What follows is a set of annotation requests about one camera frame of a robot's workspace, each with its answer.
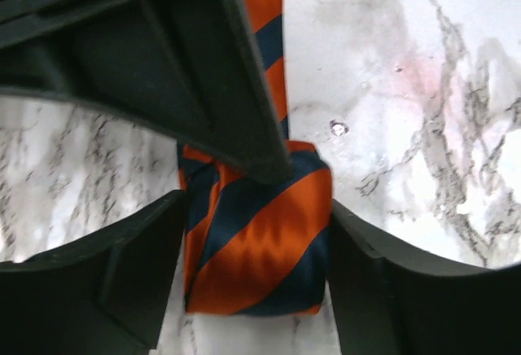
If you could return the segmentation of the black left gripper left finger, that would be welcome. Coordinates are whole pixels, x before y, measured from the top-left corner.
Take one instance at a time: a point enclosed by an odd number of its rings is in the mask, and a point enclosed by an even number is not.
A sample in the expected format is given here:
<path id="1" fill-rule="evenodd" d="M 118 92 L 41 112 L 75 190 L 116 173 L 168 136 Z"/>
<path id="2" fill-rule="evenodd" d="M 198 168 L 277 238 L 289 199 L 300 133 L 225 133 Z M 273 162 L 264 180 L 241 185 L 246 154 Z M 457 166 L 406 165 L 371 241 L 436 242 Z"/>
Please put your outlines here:
<path id="1" fill-rule="evenodd" d="M 1 265 L 4 354 L 147 354 L 157 347 L 187 204 L 171 191 L 131 216 Z"/>

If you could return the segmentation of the orange navy striped tie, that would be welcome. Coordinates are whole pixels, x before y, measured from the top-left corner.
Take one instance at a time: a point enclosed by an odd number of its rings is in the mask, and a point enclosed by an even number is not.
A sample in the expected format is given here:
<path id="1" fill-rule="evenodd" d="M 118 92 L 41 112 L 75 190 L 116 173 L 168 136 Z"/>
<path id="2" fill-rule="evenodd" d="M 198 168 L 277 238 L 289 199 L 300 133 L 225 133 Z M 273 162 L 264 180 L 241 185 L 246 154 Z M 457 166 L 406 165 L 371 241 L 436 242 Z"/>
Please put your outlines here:
<path id="1" fill-rule="evenodd" d="M 332 176 L 315 146 L 288 141 L 294 171 L 261 185 L 210 156 L 177 148 L 190 204 L 185 234 L 187 313 L 315 314 L 325 292 Z"/>

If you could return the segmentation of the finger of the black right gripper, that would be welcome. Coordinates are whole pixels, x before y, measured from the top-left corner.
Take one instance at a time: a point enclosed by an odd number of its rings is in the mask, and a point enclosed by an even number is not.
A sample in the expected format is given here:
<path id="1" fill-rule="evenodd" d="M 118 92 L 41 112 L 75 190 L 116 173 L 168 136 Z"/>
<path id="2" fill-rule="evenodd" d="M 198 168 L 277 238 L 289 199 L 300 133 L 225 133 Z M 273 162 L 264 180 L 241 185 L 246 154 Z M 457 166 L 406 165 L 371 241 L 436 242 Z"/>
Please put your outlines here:
<path id="1" fill-rule="evenodd" d="M 291 175 L 243 0 L 1 0 L 1 92 L 118 116 L 264 184 Z"/>

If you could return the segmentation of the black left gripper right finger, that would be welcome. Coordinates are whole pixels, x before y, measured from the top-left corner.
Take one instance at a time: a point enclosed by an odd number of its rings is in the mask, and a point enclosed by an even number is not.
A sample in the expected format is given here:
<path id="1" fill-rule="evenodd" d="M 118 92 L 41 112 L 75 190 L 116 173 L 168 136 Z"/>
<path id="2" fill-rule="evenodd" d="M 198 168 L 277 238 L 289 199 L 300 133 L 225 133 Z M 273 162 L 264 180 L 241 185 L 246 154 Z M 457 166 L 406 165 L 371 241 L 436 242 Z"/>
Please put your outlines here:
<path id="1" fill-rule="evenodd" d="M 517 354 L 520 268 L 423 251 L 334 203 L 328 282 L 344 354 Z"/>

